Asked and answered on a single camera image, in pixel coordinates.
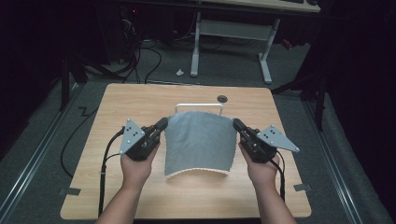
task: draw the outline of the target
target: hand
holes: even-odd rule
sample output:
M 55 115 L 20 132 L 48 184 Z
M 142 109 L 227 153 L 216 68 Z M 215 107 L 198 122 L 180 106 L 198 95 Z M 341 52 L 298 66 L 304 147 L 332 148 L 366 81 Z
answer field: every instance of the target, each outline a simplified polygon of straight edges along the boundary
M 123 174 L 122 187 L 142 189 L 151 174 L 151 164 L 157 153 L 160 143 L 152 150 L 145 161 L 133 161 L 127 155 L 121 156 L 121 169 Z
M 254 162 L 240 143 L 238 146 L 241 148 L 242 155 L 244 155 L 244 158 L 247 162 L 247 173 L 251 182 L 253 183 L 253 186 L 255 188 L 275 188 L 275 178 L 277 171 L 275 166 L 271 162 Z M 279 164 L 279 157 L 273 157 L 273 161 L 276 162 L 276 164 Z

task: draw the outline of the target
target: desk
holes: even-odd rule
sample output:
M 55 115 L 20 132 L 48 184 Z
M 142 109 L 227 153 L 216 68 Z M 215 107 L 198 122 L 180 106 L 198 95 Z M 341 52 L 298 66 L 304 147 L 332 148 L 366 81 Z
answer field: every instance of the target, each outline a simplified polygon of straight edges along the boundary
M 295 10 L 303 12 L 315 12 L 318 13 L 320 8 L 318 6 L 310 6 L 306 2 L 303 4 L 296 4 L 291 2 L 279 1 L 279 0 L 202 0 L 201 2 L 228 4 L 228 5 L 239 5 L 244 7 L 268 7 L 280 10 Z M 198 76 L 198 64 L 199 64 L 199 40 L 200 35 L 218 35 L 233 38 L 244 38 L 265 41 L 265 46 L 262 49 L 262 53 L 259 54 L 259 62 L 262 68 L 262 76 L 266 84 L 271 84 L 272 79 L 270 71 L 268 69 L 267 57 L 274 41 L 277 27 L 280 23 L 280 19 L 276 18 L 273 25 L 256 25 L 238 22 L 227 22 L 227 21 L 212 21 L 212 20 L 201 20 L 201 13 L 197 13 L 197 20 L 195 25 L 195 42 L 194 50 L 192 53 L 191 60 L 191 76 Z
M 61 211 L 65 219 L 97 218 L 99 179 L 102 158 L 110 138 L 127 119 L 140 126 L 154 124 L 175 113 L 179 103 L 217 103 L 225 95 L 223 116 L 239 118 L 252 128 L 274 124 L 283 132 L 276 105 L 269 90 L 263 88 L 126 85 L 110 84 L 106 88 L 87 143 L 83 149 L 71 188 L 81 189 L 78 196 L 67 195 Z M 248 178 L 247 165 L 239 149 L 228 175 L 208 171 L 191 171 L 167 179 L 164 176 L 166 139 L 152 164 L 140 198 L 136 218 L 241 218 L 259 217 L 254 188 Z M 120 138 L 109 155 L 117 153 Z M 286 202 L 296 217 L 308 217 L 311 208 L 291 152 L 281 150 L 286 163 Z M 105 206 L 120 188 L 120 160 L 110 159 L 106 170 Z

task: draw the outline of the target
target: right hand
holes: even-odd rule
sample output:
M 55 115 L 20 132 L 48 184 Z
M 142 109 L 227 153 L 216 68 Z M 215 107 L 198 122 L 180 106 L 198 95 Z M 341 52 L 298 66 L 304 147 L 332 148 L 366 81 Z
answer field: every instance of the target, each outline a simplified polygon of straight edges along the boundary
M 241 148 L 242 155 L 244 155 L 247 162 L 247 173 L 253 183 L 253 186 L 255 188 L 275 188 L 276 167 L 271 162 L 254 162 L 240 143 L 238 146 Z M 279 164 L 279 157 L 274 156 L 273 161 L 276 162 L 276 164 Z

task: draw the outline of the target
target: gray carpet floor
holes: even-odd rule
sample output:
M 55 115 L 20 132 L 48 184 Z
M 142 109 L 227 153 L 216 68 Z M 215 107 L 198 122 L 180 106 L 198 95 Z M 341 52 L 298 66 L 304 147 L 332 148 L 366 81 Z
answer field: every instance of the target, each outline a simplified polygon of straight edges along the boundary
M 154 42 L 145 43 L 146 47 Z M 203 47 L 214 48 L 210 43 Z M 309 46 L 285 49 L 274 45 L 268 58 L 273 84 L 265 85 L 255 51 L 260 50 L 260 42 L 236 46 L 222 44 L 218 49 L 202 50 L 198 77 L 190 77 L 191 46 L 174 45 L 172 48 L 156 44 L 152 49 L 162 55 L 160 66 L 148 78 L 149 83 L 164 82 L 211 85 L 263 87 L 273 89 L 294 79 Z M 141 59 L 137 66 L 140 79 L 159 61 L 159 56 L 150 50 L 141 50 Z M 118 69 L 121 65 L 113 64 L 109 69 Z M 178 77 L 176 72 L 182 69 L 185 75 Z M 69 136 L 101 102 L 106 85 L 118 82 L 107 77 L 90 76 L 89 81 L 76 96 L 73 104 L 64 115 L 60 128 L 53 135 L 39 168 L 26 191 L 22 194 L 7 223 L 92 223 L 92 220 L 63 220 L 60 211 L 64 196 L 60 188 L 67 188 L 71 179 L 64 173 L 60 164 L 60 154 Z M 135 73 L 127 83 L 136 83 Z M 329 167 L 323 154 L 323 144 L 318 138 L 318 131 L 312 124 L 307 108 L 313 103 L 301 102 L 297 91 L 286 91 L 274 96 L 286 135 L 300 147 L 301 152 L 294 154 L 300 175 L 305 184 L 311 186 L 307 192 L 312 207 L 310 217 L 298 218 L 299 223 L 351 223 L 343 202 L 337 193 Z M 61 85 L 58 83 L 48 98 L 36 110 L 29 120 L 19 140 L 0 163 L 0 202 L 4 202 L 12 190 L 25 165 L 39 145 L 44 133 L 57 116 L 61 105 Z M 64 154 L 66 168 L 73 173 L 85 141 L 90 132 L 94 116 L 77 130 L 67 145 Z M 326 109 L 323 117 L 324 132 L 329 148 L 337 161 L 351 197 L 358 208 L 361 222 L 357 223 L 392 223 L 387 211 L 377 199 L 370 181 L 364 174 L 347 142 L 341 125 L 332 109 L 331 99 L 326 97 Z M 138 220 L 136 223 L 153 221 Z M 258 219 L 249 220 L 167 220 L 158 223 L 259 223 Z

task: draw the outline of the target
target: white handle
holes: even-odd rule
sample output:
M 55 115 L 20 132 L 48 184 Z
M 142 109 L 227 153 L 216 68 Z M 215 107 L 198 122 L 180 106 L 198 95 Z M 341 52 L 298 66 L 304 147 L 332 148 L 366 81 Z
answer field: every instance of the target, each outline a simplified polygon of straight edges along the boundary
M 221 116 L 222 108 L 223 108 L 222 104 L 178 104 L 175 106 L 176 113 L 177 113 L 177 109 L 181 106 L 219 106 L 220 107 L 220 112 L 219 112 L 220 116 Z

